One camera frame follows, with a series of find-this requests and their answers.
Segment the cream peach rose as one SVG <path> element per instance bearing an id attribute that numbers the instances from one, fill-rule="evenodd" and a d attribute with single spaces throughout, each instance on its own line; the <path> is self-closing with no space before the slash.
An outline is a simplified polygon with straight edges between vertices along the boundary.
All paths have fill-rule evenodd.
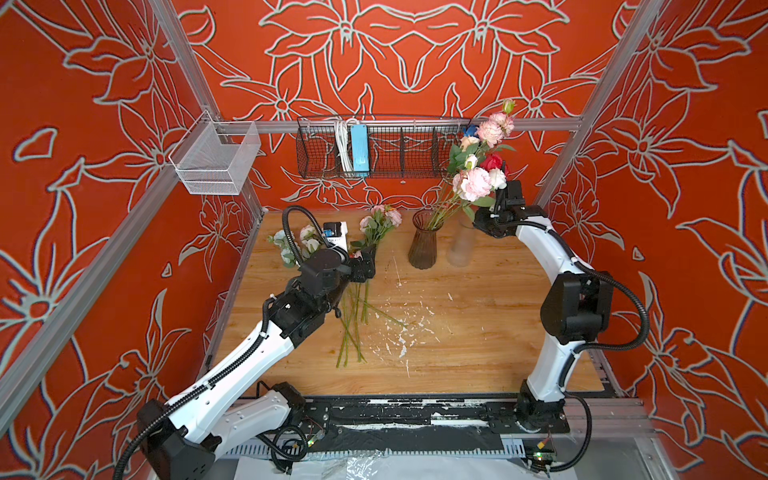
<path id="1" fill-rule="evenodd" d="M 479 162 L 476 153 L 480 146 L 479 138 L 464 136 L 451 148 L 445 220 L 482 196 L 482 189 L 477 186 L 472 173 Z"/>

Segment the brown ribbed glass vase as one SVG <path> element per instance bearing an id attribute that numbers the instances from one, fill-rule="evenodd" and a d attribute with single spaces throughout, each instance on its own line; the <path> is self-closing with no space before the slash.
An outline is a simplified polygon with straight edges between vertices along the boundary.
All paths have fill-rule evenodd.
<path id="1" fill-rule="evenodd" d="M 417 211 L 412 219 L 415 232 L 408 252 L 408 261 L 419 270 L 430 269 L 437 261 L 437 232 L 442 228 L 442 224 L 435 223 L 434 216 L 433 209 L 422 209 Z"/>

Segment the large pink peony stem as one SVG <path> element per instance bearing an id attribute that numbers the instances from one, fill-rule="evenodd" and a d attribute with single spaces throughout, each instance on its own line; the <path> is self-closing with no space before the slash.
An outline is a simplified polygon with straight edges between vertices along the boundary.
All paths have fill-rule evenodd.
<path id="1" fill-rule="evenodd" d="M 427 222 L 427 229 L 437 230 L 458 213 L 464 213 L 473 220 L 475 207 L 491 207 L 494 203 L 493 195 L 506 186 L 507 175 L 502 169 L 475 167 L 459 171 L 449 182 L 444 183 Z"/>

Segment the pink carnation spray stem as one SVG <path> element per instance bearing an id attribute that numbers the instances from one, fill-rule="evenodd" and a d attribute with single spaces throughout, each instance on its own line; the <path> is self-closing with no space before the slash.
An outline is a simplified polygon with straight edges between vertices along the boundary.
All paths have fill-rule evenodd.
<path id="1" fill-rule="evenodd" d="M 481 141 L 481 146 L 476 153 L 479 160 L 477 167 L 480 167 L 488 153 L 497 153 L 501 156 L 501 150 L 513 151 L 511 146 L 504 144 L 504 141 L 511 136 L 514 130 L 512 113 L 515 107 L 516 102 L 514 100 L 505 100 L 500 111 L 491 114 L 477 125 L 476 137 Z"/>

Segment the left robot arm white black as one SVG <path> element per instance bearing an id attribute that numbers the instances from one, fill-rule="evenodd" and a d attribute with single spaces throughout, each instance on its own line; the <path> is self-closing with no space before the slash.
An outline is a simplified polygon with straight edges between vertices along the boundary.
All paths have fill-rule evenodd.
<path id="1" fill-rule="evenodd" d="M 329 313 L 342 314 L 349 284 L 375 275 L 375 247 L 352 254 L 343 244 L 343 229 L 316 220 L 311 224 L 322 248 L 309 258 L 294 253 L 297 276 L 264 301 L 260 322 L 221 362 L 170 400 L 151 400 L 140 409 L 138 433 L 117 460 L 114 478 L 123 478 L 133 455 L 141 452 L 160 479 L 201 479 L 224 454 L 253 438 L 280 466 L 306 457 L 309 440 L 300 427 L 306 401 L 292 385 L 278 383 L 253 401 L 237 401 Z"/>

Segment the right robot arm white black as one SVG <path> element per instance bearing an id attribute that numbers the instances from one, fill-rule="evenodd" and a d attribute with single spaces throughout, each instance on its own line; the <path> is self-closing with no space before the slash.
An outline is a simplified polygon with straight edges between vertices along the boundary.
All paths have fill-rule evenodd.
<path id="1" fill-rule="evenodd" d="M 518 181 L 497 190 L 492 202 L 476 211 L 473 226 L 496 239 L 517 238 L 533 253 L 551 283 L 540 308 L 545 341 L 533 372 L 521 385 L 514 413 L 522 430 L 536 433 L 553 426 L 564 412 L 566 385 L 581 354 L 641 346 L 650 333 L 648 311 L 628 287 L 578 256 L 544 210 L 526 204 Z M 609 327 L 616 291 L 632 302 L 640 326 L 628 342 L 600 343 L 598 336 Z"/>

